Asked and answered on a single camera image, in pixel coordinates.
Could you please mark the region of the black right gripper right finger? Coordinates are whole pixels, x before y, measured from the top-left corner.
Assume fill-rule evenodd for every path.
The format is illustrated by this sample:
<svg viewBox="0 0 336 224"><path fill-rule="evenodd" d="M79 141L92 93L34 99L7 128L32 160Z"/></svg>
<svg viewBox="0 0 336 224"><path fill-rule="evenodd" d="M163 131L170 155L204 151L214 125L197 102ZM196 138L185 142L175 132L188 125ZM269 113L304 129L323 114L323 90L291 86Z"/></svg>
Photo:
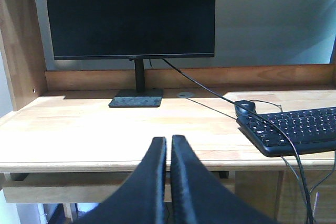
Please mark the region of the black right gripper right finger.
<svg viewBox="0 0 336 224"><path fill-rule="evenodd" d="M225 188L182 135L172 137L171 193L175 223L275 223Z"/></svg>

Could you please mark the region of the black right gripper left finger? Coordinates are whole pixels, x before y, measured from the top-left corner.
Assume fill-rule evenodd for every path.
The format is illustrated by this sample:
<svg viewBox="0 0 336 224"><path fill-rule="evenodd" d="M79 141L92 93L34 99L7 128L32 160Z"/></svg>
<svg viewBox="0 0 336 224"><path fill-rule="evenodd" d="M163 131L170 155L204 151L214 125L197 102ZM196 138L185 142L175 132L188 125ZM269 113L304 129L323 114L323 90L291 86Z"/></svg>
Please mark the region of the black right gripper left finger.
<svg viewBox="0 0 336 224"><path fill-rule="evenodd" d="M74 223L164 223L165 171L166 138L154 137L120 188Z"/></svg>

